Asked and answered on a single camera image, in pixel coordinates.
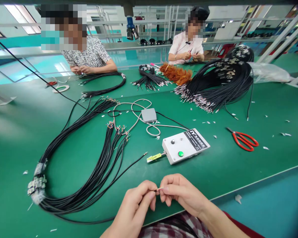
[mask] white shirt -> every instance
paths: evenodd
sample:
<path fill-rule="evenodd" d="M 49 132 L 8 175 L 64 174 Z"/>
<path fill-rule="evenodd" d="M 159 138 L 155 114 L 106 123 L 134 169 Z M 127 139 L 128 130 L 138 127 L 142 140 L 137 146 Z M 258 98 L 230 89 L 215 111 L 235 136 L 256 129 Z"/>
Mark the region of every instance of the white shirt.
<path fill-rule="evenodd" d="M 87 49 L 83 52 L 79 50 L 63 50 L 62 55 L 67 63 L 72 66 L 81 67 L 83 65 L 89 67 L 106 66 L 106 62 L 110 60 L 110 56 L 105 50 L 103 44 L 98 38 L 87 37 Z"/>
<path fill-rule="evenodd" d="M 203 54 L 203 47 L 202 47 L 202 39 L 195 39 L 194 41 L 190 41 L 190 44 L 187 44 L 187 38 L 185 35 L 185 31 L 177 34 L 173 39 L 173 44 L 170 48 L 169 54 L 182 54 L 184 52 L 191 51 L 191 55 L 196 53 Z M 176 61 L 169 61 L 169 64 L 182 64 L 184 60 L 178 59 Z"/>

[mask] feather duster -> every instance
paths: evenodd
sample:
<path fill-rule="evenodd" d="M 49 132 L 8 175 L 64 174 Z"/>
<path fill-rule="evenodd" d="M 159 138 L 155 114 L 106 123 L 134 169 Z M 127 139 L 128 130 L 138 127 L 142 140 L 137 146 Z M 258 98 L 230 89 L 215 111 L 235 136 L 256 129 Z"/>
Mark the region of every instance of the feather duster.
<path fill-rule="evenodd" d="M 191 81 L 192 71 L 184 70 L 183 68 L 178 68 L 174 65 L 169 65 L 164 63 L 160 67 L 160 71 L 166 76 L 170 81 L 175 82 L 177 85 L 185 84 Z"/>

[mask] yellow connector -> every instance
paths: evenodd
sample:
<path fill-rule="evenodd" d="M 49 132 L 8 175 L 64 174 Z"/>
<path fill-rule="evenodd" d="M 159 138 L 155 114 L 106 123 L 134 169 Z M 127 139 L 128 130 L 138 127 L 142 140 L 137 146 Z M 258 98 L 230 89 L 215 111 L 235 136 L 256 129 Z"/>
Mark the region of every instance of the yellow connector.
<path fill-rule="evenodd" d="M 154 156 L 150 156 L 149 158 L 147 158 L 147 163 L 149 163 L 149 162 L 151 162 L 151 161 L 154 161 L 154 160 L 156 160 L 156 159 L 159 159 L 161 156 L 162 156 L 161 153 L 156 154 L 156 155 L 154 155 Z"/>

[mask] tape roll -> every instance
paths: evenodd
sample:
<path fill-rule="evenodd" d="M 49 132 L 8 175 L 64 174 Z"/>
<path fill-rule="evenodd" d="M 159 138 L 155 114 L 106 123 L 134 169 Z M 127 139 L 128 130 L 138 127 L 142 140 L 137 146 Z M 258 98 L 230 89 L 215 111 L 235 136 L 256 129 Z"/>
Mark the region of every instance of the tape roll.
<path fill-rule="evenodd" d="M 54 93 L 64 92 L 64 91 L 68 90 L 69 88 L 70 88 L 69 85 L 62 85 L 62 86 L 58 86 L 58 87 L 56 87 L 56 89 L 57 89 L 58 91 L 56 91 L 55 89 L 53 89 L 52 92 L 54 92 Z"/>

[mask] green workbench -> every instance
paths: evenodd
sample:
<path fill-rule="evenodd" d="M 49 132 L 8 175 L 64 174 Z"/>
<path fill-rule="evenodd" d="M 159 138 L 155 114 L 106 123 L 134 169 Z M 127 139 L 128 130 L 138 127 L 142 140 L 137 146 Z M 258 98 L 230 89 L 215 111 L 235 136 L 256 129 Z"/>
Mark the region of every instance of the green workbench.
<path fill-rule="evenodd" d="M 198 70 L 199 67 L 192 66 L 191 69 Z M 69 218 L 95 221 L 114 216 L 127 189 L 136 187 L 146 179 L 159 186 L 162 178 L 168 174 L 181 173 L 209 199 L 214 199 L 298 166 L 298 88 L 279 83 L 255 84 L 255 103 L 251 104 L 249 121 L 246 121 L 246 112 L 250 93 L 228 106 L 229 111 L 239 118 L 237 121 L 225 110 L 207 114 L 194 104 L 181 103 L 179 96 L 170 92 L 175 84 L 161 87 L 159 92 L 137 91 L 137 87 L 129 83 L 140 78 L 138 70 L 126 70 L 123 73 L 127 77 L 126 84 L 108 96 L 121 102 L 150 100 L 156 111 L 189 128 L 196 128 L 211 148 L 172 166 L 166 157 L 150 164 L 144 157 L 98 202 L 82 212 L 68 215 Z M 76 101 L 81 91 L 105 89 L 117 85 L 121 80 L 120 76 L 110 76 L 79 86 L 79 79 L 71 76 L 68 82 L 70 89 L 64 95 Z M 111 222 L 98 225 L 71 224 L 36 205 L 28 210 L 32 200 L 27 196 L 27 185 L 46 147 L 64 127 L 73 102 L 52 93 L 51 88 L 45 89 L 45 83 L 41 80 L 0 85 L 0 91 L 10 97 L 17 96 L 10 104 L 0 106 L 0 237 L 99 237 Z M 117 109 L 130 109 L 130 105 L 121 105 Z M 83 112 L 84 109 L 77 106 L 71 123 Z M 47 189 L 50 194 L 66 196 L 86 182 L 99 158 L 109 120 L 112 117 L 108 115 L 97 116 L 70 135 L 55 152 L 47 169 Z M 136 117 L 132 112 L 124 112 L 116 120 L 118 125 L 128 128 L 134 124 Z M 177 125 L 160 115 L 158 121 Z M 139 122 L 130 132 L 121 171 L 145 152 L 148 152 L 148 156 L 162 152 L 163 138 L 183 132 L 179 128 L 160 127 L 161 139 L 157 140 L 146 133 L 146 127 Z M 241 149 L 225 127 L 253 136 L 259 146 L 253 152 Z M 280 132 L 292 136 L 285 137 Z M 148 211 L 145 224 L 182 210 L 176 202 L 167 207 L 157 199 L 156 211 Z"/>

